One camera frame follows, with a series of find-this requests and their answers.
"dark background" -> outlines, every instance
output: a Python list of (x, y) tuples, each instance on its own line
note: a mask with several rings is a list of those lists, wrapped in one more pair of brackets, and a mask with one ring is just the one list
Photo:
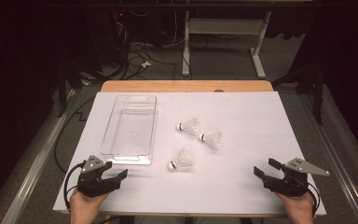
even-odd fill
[[(43, 4), (0, 1), (0, 188), (54, 104), (50, 95), (58, 85), (58, 68), (68, 60), (93, 70), (101, 66), (87, 15), (46, 10)], [(311, 35), (306, 35), (292, 68), (323, 58), (325, 83), (358, 140), (358, 1), (350, 4), (316, 14), (314, 23), (309, 11), (273, 11), (267, 36), (284, 34), (290, 38), (310, 29)], [(257, 13), (249, 12), (245, 17)], [(177, 16), (183, 21), (183, 12)], [(243, 15), (221, 12), (218, 16)], [(160, 31), (174, 33), (172, 13), (153, 12), (142, 18), (141, 22), (154, 24), (154, 29), (145, 29), (139, 18), (133, 19), (131, 28), (139, 38), (158, 43)], [(179, 22), (178, 27), (182, 31), (184, 24)]]

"gray floor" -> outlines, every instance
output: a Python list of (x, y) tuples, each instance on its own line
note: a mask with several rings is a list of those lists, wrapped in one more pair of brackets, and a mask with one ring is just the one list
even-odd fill
[[(249, 48), (255, 45), (255, 37), (228, 40), (232, 36), (210, 38), (208, 42), (202, 36), (190, 38), (191, 76), (193, 79), (257, 79)], [(302, 37), (284, 40), (278, 36), (267, 38), (260, 51), (260, 58), (264, 66), (267, 80), (287, 74), (296, 55)], [(142, 47), (133, 46), (132, 50)], [(147, 47), (147, 53), (153, 58), (150, 65), (141, 77), (133, 79), (189, 79), (182, 77), (182, 47), (157, 49)], [(140, 58), (132, 59), (133, 63), (140, 64)], [(358, 223), (358, 144), (351, 134), (345, 120), (337, 110), (334, 100), (324, 88), (323, 122), (318, 125), (310, 113), (312, 96), (297, 95), (294, 84), (284, 84), (276, 88), (281, 98), (288, 118), (296, 134), (297, 141), (307, 161), (329, 170), (330, 177), (315, 176), (315, 182), (322, 189), (322, 199), (327, 216), (315, 218), (315, 223)], [(80, 138), (90, 108), (92, 97), (101, 88), (101, 83), (85, 85), (81, 91), (76, 91), (71, 97), (71, 106), (67, 111), (68, 117), (58, 131), (61, 135), (54, 135), (57, 141), (56, 155), (59, 164), (68, 169)], [(10, 178), (0, 192), (0, 223), (7, 215), (7, 210), (16, 199), (24, 178), (32, 171), (33, 162), (41, 148), (51, 146), (49, 138), (57, 131), (56, 124), (62, 122), (57, 118), (57, 104), (51, 111), (43, 127), (36, 134), (33, 142), (22, 155)], [(54, 148), (48, 154), (46, 164), (40, 170), (40, 177), (30, 188), (32, 194), (24, 199), (24, 207), (18, 219), (7, 223), (68, 223), (69, 217), (52, 211), (52, 206), (64, 178), (56, 161)], [(286, 218), (266, 218), (264, 223), (290, 223)]]

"white stand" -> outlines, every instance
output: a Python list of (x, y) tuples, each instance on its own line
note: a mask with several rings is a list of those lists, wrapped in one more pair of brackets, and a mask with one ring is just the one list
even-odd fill
[(187, 77), (190, 74), (189, 34), (258, 35), (256, 47), (251, 48), (250, 51), (257, 76), (260, 79), (265, 79), (266, 74), (264, 73), (258, 53), (269, 25), (270, 15), (270, 11), (266, 12), (264, 20), (190, 19), (189, 12), (186, 12), (182, 75)]

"black cable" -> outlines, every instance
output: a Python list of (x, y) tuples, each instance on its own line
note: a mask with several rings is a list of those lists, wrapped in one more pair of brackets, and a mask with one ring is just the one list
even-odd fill
[(312, 206), (312, 216), (314, 217), (315, 216), (315, 213), (316, 213), (316, 210), (318, 210), (318, 207), (319, 207), (319, 202), (321, 200), (321, 196), (319, 195), (319, 192), (316, 190), (317, 194), (318, 194), (318, 201), (316, 200), (316, 197), (315, 197), (315, 194), (313, 194), (313, 192), (307, 187), (305, 186), (303, 183), (301, 183), (301, 181), (297, 180), (296, 178), (290, 176), (291, 180), (294, 180), (297, 182), (297, 184), (301, 185), (301, 187), (303, 187), (304, 189), (307, 190), (307, 192), (310, 194), (310, 196), (312, 197), (313, 199), (313, 206)]
[(145, 63), (145, 58), (142, 57), (142, 56), (138, 56), (138, 57), (133, 57), (133, 58), (130, 59), (130, 65), (132, 65), (132, 66), (137, 66), (137, 67), (138, 67), (138, 66), (141, 66), (140, 64), (132, 63), (132, 61), (133, 61), (133, 60), (136, 60), (136, 59), (142, 59), (143, 63)]
[(116, 77), (116, 76), (118, 76), (120, 73), (122, 73), (122, 72), (124, 71), (124, 69), (125, 69), (125, 63), (122, 62), (122, 63), (120, 64), (120, 67), (119, 67), (116, 71), (114, 71), (114, 72), (112, 72), (111, 74), (107, 75), (107, 77), (109, 77), (109, 78)]
[(158, 61), (158, 60), (152, 58), (152, 57), (147, 53), (146, 45), (145, 45), (145, 52), (144, 52), (144, 54), (147, 55), (147, 57), (149, 58), (150, 61), (153, 61), (153, 62), (156, 62), (156, 63), (167, 64), (167, 65), (173, 65), (172, 79), (175, 80), (175, 70), (176, 70), (176, 65), (177, 65), (177, 63), (164, 63), (164, 62), (161, 62), (161, 61)]
[(58, 146), (58, 143), (60, 142), (60, 139), (61, 139), (61, 136), (62, 136), (62, 133), (63, 131), (66, 129), (66, 127), (68, 126), (68, 123), (69, 121), (71, 121), (71, 119), (74, 117), (75, 114), (78, 114), (80, 115), (80, 118), (78, 121), (86, 121), (87, 119), (82, 119), (82, 116), (83, 116), (83, 112), (79, 112), (79, 110), (84, 106), (86, 105), (88, 102), (90, 102), (91, 100), (93, 100), (95, 98), (92, 97), (90, 99), (88, 99), (85, 103), (83, 103), (72, 115), (71, 117), (69, 117), (69, 119), (66, 121), (66, 123), (63, 125), (63, 127), (61, 128), (60, 130), (60, 133), (58, 134), (58, 137), (57, 137), (57, 140), (56, 140), (56, 143), (54, 145), (54, 150), (53, 150), (53, 155), (54, 155), (54, 160), (58, 166), (58, 168), (60, 168), (60, 170), (66, 174), (67, 170), (63, 169), (62, 166), (60, 165), (59, 161), (58, 161), (58, 158), (57, 158), (57, 146)]
[(146, 44), (144, 43), (143, 45), (140, 45), (138, 43), (133, 43), (133, 44), (131, 44), (131, 46), (140, 46), (140, 47), (142, 47), (141, 49), (136, 51), (136, 52), (142, 52), (142, 50), (145, 49)]
[(69, 188), (67, 191), (66, 191), (66, 194), (68, 194), (72, 189), (75, 189), (77, 187), (77, 185), (74, 185), (73, 187)]
[(147, 56), (147, 60), (150, 61), (150, 55), (147, 53), (146, 51), (146, 45), (144, 45), (144, 47), (138, 51), (131, 51), (129, 50), (129, 53), (134, 53), (134, 54), (137, 54), (139, 57), (143, 58), (144, 59), (144, 62), (145, 62), (145, 57), (141, 54), (141, 53), (144, 53), (146, 56)]
[(84, 166), (84, 164), (86, 164), (86, 161), (83, 161), (83, 162), (77, 164), (76, 166), (74, 166), (69, 171), (68, 175), (65, 178), (65, 183), (63, 184), (63, 200), (65, 201), (66, 208), (68, 209), (69, 212), (71, 211), (71, 204), (68, 201), (68, 190), (67, 190), (68, 181), (69, 181), (69, 178), (71, 177), (72, 173), (74, 172), (74, 170), (77, 168), (82, 168)]

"metal bar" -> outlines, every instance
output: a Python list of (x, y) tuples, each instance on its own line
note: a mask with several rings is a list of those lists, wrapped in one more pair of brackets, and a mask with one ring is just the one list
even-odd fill
[(63, 124), (66, 121), (68, 111), (73, 106), (74, 101), (76, 100), (77, 93), (71, 90), (68, 94), (68, 107), (62, 116), (56, 121), (53, 131), (49, 136), (46, 143), (40, 148), (39, 152), (34, 159), (30, 171), (27, 176), (24, 178), (24, 181), (21, 184), (19, 191), (17, 192), (16, 197), (14, 198), (11, 206), (8, 208), (7, 213), (2, 221), (2, 224), (15, 224), (19, 221), (21, 213), (25, 208), (29, 198), (31, 197), (34, 187), (36, 186), (39, 176), (42, 174), (43, 168), (46, 165), (48, 160), (48, 155), (50, 154), (51, 149), (56, 142), (57, 136), (62, 128)]
[(188, 4), (45, 4), (43, 7), (65, 10), (237, 10), (244, 9), (331, 9), (345, 7), (344, 3), (277, 3), (277, 2), (241, 2), (241, 3), (188, 3)]
[(269, 17), (271, 16), (271, 11), (266, 12), (264, 16), (263, 23), (260, 26), (260, 31), (258, 33), (257, 45), (255, 46), (255, 51), (253, 52), (253, 56), (258, 56), (258, 52), (261, 49), (261, 45), (263, 44), (264, 36), (266, 35), (267, 27), (269, 26)]
[(310, 100), (305, 95), (300, 95), (300, 101), (308, 112), (310, 119), (312, 120), (313, 125), (321, 136), (322, 142), (326, 148), (327, 159), (330, 161), (330, 164), (333, 168), (334, 173), (337, 175), (337, 180), (342, 187), (344, 194), (347, 196), (348, 202), (351, 205), (351, 208), (358, 219), (358, 190), (356, 186), (351, 181), (348, 173), (345, 170), (344, 165), (339, 159), (336, 150), (328, 138), (324, 127), (319, 125), (314, 116), (312, 116), (312, 105)]

